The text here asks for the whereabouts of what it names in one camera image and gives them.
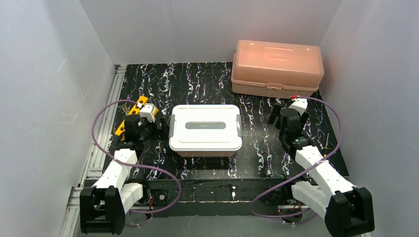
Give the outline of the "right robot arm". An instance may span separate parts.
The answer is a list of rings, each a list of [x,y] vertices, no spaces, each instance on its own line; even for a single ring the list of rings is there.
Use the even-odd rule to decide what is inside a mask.
[[[315,181],[315,185],[308,181],[292,184],[293,197],[319,215],[333,237],[372,232],[375,219],[371,193],[342,177],[312,139],[303,134],[303,123],[309,116],[306,108],[305,100],[296,100],[289,107],[276,105],[268,120],[279,130],[284,151]]]

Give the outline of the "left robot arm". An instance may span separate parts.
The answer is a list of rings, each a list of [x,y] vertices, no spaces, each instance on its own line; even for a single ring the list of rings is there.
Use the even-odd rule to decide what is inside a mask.
[[[166,140],[169,126],[164,118],[148,120],[129,115],[117,142],[114,157],[91,187],[80,193],[80,225],[84,234],[119,235],[126,214],[143,197],[140,183],[126,183],[132,165],[136,164],[147,140]]]

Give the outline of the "pink plastic bin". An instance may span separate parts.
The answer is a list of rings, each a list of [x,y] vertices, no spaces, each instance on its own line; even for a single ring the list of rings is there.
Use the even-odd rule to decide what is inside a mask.
[[[169,147],[182,157],[230,157],[242,147],[239,115],[172,115],[169,126]]]

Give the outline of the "white rectangular lid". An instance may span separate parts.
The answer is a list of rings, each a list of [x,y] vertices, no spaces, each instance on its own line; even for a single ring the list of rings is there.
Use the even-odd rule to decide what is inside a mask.
[[[169,147],[179,155],[218,152],[228,157],[243,143],[242,116],[235,105],[177,105],[169,127]]]

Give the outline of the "clear glass test tube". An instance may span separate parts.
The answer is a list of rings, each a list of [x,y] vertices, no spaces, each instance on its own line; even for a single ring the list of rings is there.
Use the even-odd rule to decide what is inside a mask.
[[[126,115],[128,115],[128,114],[129,114],[129,109],[128,109],[128,107],[127,107],[126,105],[122,105],[122,106],[121,106],[121,108],[122,108],[123,112],[124,112]]]

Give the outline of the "yellow test tube rack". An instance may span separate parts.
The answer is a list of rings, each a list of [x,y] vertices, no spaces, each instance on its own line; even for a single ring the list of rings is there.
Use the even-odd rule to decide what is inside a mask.
[[[130,109],[129,114],[125,116],[125,119],[121,122],[119,127],[116,129],[114,134],[116,136],[121,136],[126,131],[126,128],[128,126],[128,123],[133,123],[134,125],[140,125],[141,120],[145,120],[146,123],[149,123],[146,118],[141,118],[139,115],[139,108],[137,107],[137,103],[148,103],[149,98],[141,95],[139,99],[134,103],[134,106],[132,109]]]

